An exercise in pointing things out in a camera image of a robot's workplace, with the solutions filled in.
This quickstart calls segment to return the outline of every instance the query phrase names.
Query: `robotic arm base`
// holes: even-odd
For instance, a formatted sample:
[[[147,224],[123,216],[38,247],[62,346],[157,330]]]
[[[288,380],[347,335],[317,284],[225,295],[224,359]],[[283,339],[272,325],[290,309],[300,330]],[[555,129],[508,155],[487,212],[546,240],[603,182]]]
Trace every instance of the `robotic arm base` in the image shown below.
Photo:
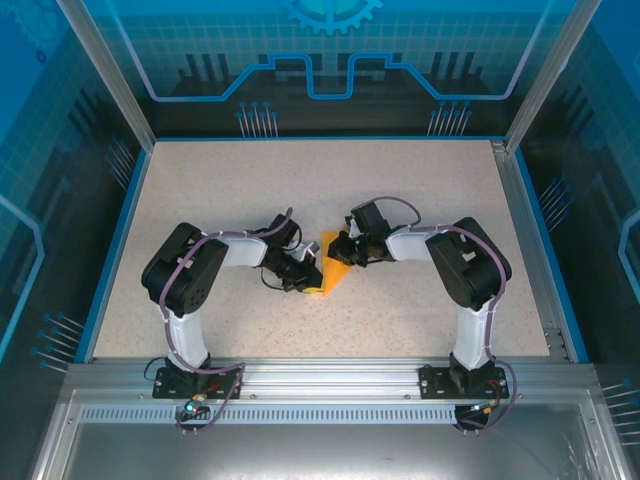
[[[451,353],[449,355],[449,375],[451,381],[458,388],[460,395],[466,398],[484,398],[487,394],[495,396],[495,392],[493,392],[489,384],[490,380],[495,380],[500,385],[501,399],[509,397],[504,370],[496,367],[492,360],[489,360],[481,367],[468,370]]]
[[[207,357],[200,368],[211,368],[211,357]],[[173,364],[169,358],[165,358],[165,366],[156,372],[152,397],[162,399],[186,400],[194,395],[207,392],[207,398],[211,400],[223,400],[238,370],[226,374],[205,375],[183,370]],[[240,398],[240,387],[231,396],[231,399]]]

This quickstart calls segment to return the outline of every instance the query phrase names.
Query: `work surface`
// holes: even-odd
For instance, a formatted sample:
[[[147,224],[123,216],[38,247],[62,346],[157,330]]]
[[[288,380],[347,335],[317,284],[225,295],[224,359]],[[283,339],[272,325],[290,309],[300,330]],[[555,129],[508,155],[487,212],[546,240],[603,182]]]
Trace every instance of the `work surface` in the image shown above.
[[[548,354],[488,141],[295,140],[156,145],[94,355],[166,353],[159,311],[140,277],[178,223],[253,230],[291,206],[304,240],[320,242],[322,231],[340,230],[351,208],[378,195],[412,202],[422,225],[474,217],[513,268],[494,351]],[[401,204],[379,207],[391,226],[413,220]],[[457,323],[435,267],[417,261],[354,268],[324,298],[270,290],[259,269],[227,268],[202,318],[211,354],[229,357],[448,355]]]

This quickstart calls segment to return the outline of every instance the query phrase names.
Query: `aluminum frame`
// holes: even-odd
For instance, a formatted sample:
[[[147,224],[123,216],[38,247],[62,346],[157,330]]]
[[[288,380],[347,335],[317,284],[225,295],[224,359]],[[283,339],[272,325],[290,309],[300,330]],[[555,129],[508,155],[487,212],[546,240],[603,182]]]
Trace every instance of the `aluminum frame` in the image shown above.
[[[531,85],[509,131],[505,136],[506,150],[514,153],[525,133],[533,123],[534,118],[542,107],[556,80],[564,70],[569,57],[578,45],[593,15],[602,0],[576,0],[576,5],[569,14],[558,38],[551,47],[536,79]]]
[[[514,155],[507,152],[503,142],[492,141],[491,145],[542,322],[542,330],[547,339],[549,354],[559,360],[578,362],[579,355],[558,294],[549,258],[544,250],[531,199],[528,199],[523,184],[522,172]]]
[[[442,357],[414,359],[219,359],[228,364],[246,361],[239,400],[231,405],[454,405],[460,402],[420,400],[417,370],[425,364],[446,366]],[[577,405],[597,471],[602,479],[627,480],[632,472],[622,454],[615,427],[593,365],[557,363],[551,358],[510,358],[518,376],[516,405]],[[34,480],[62,478],[67,468],[83,408],[175,405],[154,400],[152,384],[142,377],[140,359],[96,361],[71,365],[59,404],[51,420]],[[120,423],[142,423],[132,418]]]
[[[129,84],[81,0],[56,0],[142,148],[151,155],[156,137]]]

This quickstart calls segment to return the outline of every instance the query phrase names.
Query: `metal plate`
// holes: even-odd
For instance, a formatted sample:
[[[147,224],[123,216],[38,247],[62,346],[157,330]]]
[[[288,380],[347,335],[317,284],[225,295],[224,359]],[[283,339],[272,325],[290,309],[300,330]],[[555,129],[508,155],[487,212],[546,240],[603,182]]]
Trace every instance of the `metal plate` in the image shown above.
[[[220,387],[215,390],[207,393],[207,398],[209,400],[224,400],[229,392],[229,389],[233,385],[233,382],[236,378],[235,373],[237,370],[232,370],[227,374],[219,374],[219,375],[208,375],[209,381],[207,385],[213,385],[215,383],[220,383]],[[231,399],[236,400],[240,398],[240,389],[241,386],[236,388],[236,391],[231,395]],[[153,398],[159,399],[182,399],[187,400],[193,397],[196,392],[193,388],[190,388],[187,385],[184,385],[180,382],[175,381],[175,377],[171,375],[171,372],[168,368],[159,368],[156,372],[156,380],[153,386]]]
[[[496,392],[491,387],[473,392],[471,395],[461,395],[458,387],[451,380],[449,367],[433,367],[425,365],[418,370],[420,381],[420,398],[423,400],[458,400],[474,398],[477,400],[491,400],[496,398]],[[504,369],[494,368],[494,374],[488,380],[503,381],[500,387],[500,399],[509,398],[509,386]]]

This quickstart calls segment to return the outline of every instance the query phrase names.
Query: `orange triangular block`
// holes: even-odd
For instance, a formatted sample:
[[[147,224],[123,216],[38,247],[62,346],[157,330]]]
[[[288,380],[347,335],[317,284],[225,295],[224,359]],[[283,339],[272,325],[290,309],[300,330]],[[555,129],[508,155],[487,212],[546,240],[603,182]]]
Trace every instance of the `orange triangular block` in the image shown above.
[[[329,258],[329,244],[338,238],[340,232],[322,232],[322,296],[326,297],[351,267]]]

